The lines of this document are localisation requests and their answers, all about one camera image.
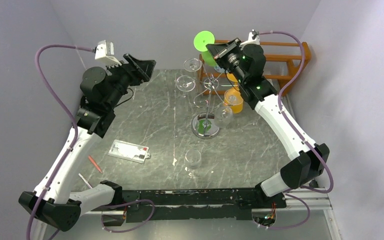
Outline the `green plastic wine glass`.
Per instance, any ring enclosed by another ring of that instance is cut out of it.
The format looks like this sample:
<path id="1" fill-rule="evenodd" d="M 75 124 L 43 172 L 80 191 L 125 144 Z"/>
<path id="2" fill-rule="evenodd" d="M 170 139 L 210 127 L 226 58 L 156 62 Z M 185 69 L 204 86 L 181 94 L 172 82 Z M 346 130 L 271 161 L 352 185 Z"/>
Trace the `green plastic wine glass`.
<path id="1" fill-rule="evenodd" d="M 197 33 L 193 39 L 193 45 L 200 52 L 202 60 L 209 66 L 215 67 L 216 61 L 207 49 L 207 45 L 215 43 L 215 36 L 208 30 Z"/>

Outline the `clear wine glass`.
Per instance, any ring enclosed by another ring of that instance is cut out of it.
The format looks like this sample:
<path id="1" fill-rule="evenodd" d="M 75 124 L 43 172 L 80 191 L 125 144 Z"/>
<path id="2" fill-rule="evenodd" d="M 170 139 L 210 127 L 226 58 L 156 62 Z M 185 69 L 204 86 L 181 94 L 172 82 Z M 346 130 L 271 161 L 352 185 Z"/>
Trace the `clear wine glass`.
<path id="1" fill-rule="evenodd" d="M 175 86 L 179 91 L 181 91 L 181 97 L 185 98 L 189 92 L 195 89 L 196 81 L 191 76 L 181 75 L 176 79 Z"/>
<path id="2" fill-rule="evenodd" d="M 233 111 L 229 105 L 225 104 L 224 97 L 222 105 L 216 109 L 214 112 L 214 121 L 215 125 L 221 129 L 224 129 L 233 119 Z"/>
<path id="3" fill-rule="evenodd" d="M 190 178 L 197 177 L 196 170 L 202 164 L 202 155 L 199 150 L 189 149 L 184 156 L 185 170 Z"/>
<path id="4" fill-rule="evenodd" d="M 183 68 L 188 72 L 197 72 L 202 68 L 202 61 L 197 58 L 189 58 L 184 61 Z"/>

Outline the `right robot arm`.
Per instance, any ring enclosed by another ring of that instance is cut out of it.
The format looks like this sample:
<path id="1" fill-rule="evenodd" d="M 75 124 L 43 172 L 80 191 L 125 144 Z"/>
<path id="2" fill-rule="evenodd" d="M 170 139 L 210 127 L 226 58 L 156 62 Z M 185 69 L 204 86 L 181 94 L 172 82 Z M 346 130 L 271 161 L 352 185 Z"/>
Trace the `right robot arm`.
<path id="1" fill-rule="evenodd" d="M 227 43 L 206 45 L 215 62 L 233 74 L 242 99 L 272 128 L 285 148 L 290 162 L 256 186 L 255 202 L 268 207 L 274 196 L 297 189 L 326 171 L 330 150 L 318 144 L 291 118 L 281 96 L 263 76 L 266 57 L 260 44 L 246 44 L 236 38 Z"/>

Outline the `orange plastic wine glass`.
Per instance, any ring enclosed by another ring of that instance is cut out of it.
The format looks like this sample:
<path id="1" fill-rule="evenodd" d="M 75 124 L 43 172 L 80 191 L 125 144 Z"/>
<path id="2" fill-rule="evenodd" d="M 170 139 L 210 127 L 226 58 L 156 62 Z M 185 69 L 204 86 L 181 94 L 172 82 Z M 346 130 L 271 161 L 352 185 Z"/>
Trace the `orange plastic wine glass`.
<path id="1" fill-rule="evenodd" d="M 224 103 L 229 105 L 234 114 L 238 114 L 243 110 L 244 106 L 244 100 L 239 92 L 239 83 L 231 73 L 227 73 L 226 77 L 232 86 L 224 93 Z"/>

